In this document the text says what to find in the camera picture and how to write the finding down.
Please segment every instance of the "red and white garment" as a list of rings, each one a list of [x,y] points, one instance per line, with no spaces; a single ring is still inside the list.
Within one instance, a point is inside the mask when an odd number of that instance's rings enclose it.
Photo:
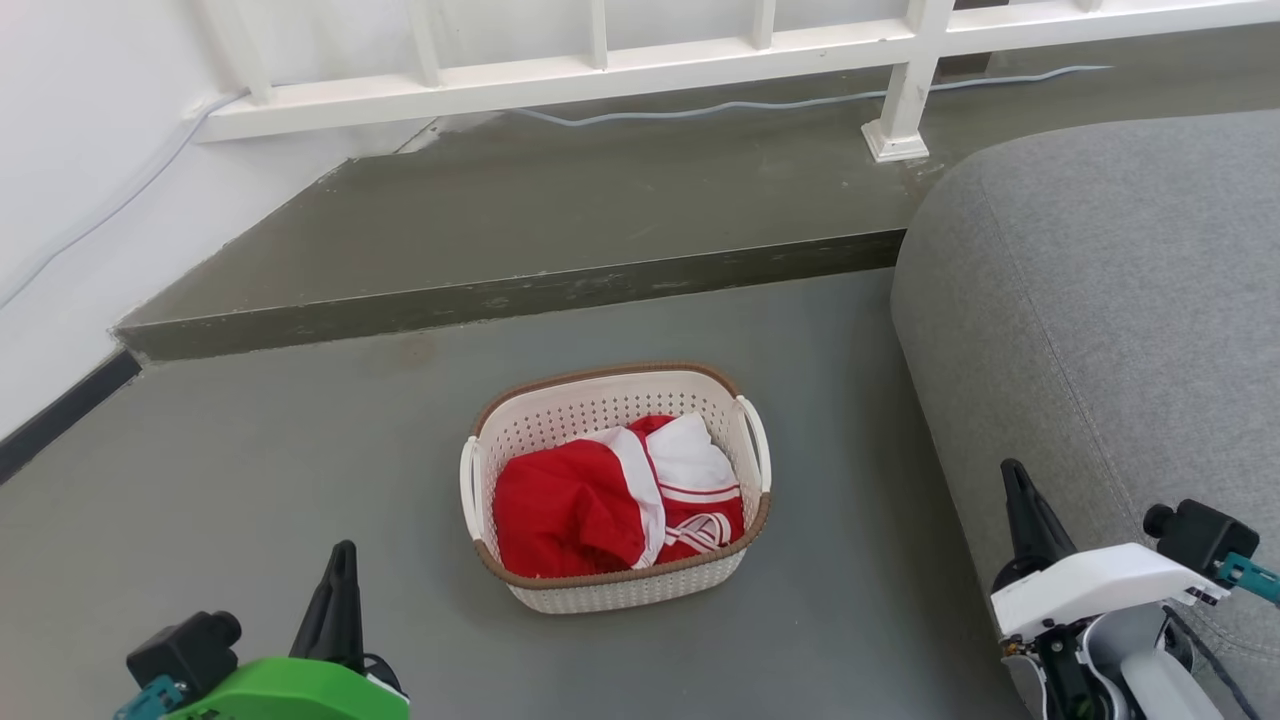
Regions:
[[[526,578],[648,568],[742,537],[733,468],[701,415],[650,415],[511,459],[493,518],[502,564]]]

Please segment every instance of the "white railing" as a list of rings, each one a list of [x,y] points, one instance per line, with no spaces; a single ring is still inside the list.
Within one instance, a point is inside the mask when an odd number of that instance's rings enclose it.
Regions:
[[[611,50],[604,0],[585,0],[589,55],[449,68],[433,41],[433,0],[404,0],[417,50],[411,72],[273,86],[241,15],[244,1],[271,0],[206,0],[216,41],[250,95],[210,115],[202,141],[893,65],[883,114],[863,127],[877,160],[928,155],[919,122],[942,56],[1280,20],[1280,0],[1048,0],[973,10],[909,0],[899,19],[776,32],[774,9],[786,0],[754,0],[749,37]]]

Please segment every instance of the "railing post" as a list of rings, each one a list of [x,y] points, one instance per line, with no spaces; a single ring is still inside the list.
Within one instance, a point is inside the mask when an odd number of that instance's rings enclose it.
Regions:
[[[955,0],[910,0],[906,23],[915,33],[911,59],[893,65],[881,117],[863,126],[863,137],[877,163],[927,158],[920,115],[947,32]]]
[[[429,0],[404,0],[408,4],[408,20],[413,31],[413,49],[417,51],[419,73],[426,87],[440,86],[440,60],[435,55],[435,38],[431,37],[431,20],[428,15]]]
[[[266,65],[262,64],[262,55],[257,51],[248,26],[244,24],[244,15],[241,14],[237,0],[205,0],[205,9],[209,12],[214,37],[221,47],[236,79],[248,88],[253,101],[268,105],[275,100],[275,88],[271,87],[271,78],[266,74]]]
[[[591,64],[609,69],[609,36],[604,26],[604,0],[591,0]]]
[[[773,15],[777,0],[755,0],[755,19],[751,23],[751,45],[756,50],[773,47]]]

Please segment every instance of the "gray concrete floor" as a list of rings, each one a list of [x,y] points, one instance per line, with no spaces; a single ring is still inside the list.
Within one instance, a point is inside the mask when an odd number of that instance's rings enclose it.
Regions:
[[[147,368],[0,486],[6,717],[101,717],[197,610],[287,652],[329,547],[415,716],[1021,717],[888,318],[891,270]],[[502,389],[685,359],[759,407],[769,525],[713,591],[549,618],[489,575],[457,454]],[[992,482],[996,482],[995,469]]]
[[[1106,120],[1280,106],[1280,24],[997,54],[989,74],[1110,70],[929,99],[931,158],[877,165],[878,100],[563,128],[504,115],[351,163],[128,318],[146,325],[905,227],[991,145]],[[563,117],[883,90],[887,69],[552,108]],[[307,315],[324,323],[324,315]]]

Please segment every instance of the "white wall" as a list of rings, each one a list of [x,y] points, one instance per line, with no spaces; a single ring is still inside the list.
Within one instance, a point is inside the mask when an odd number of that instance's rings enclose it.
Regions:
[[[189,1],[0,3],[0,286],[232,90],[220,67]],[[0,309],[0,438],[110,356],[108,331],[132,307],[346,158],[422,124],[188,147]]]
[[[445,65],[586,53],[589,0],[435,0]],[[412,68],[402,0],[242,0],[276,83]],[[780,29],[901,15],[906,0],[790,0]],[[609,42],[742,35],[750,0],[608,0]],[[0,287],[234,90],[197,0],[0,1]],[[0,309],[0,438],[115,350],[151,297],[348,156],[422,122],[188,147],[138,201]]]

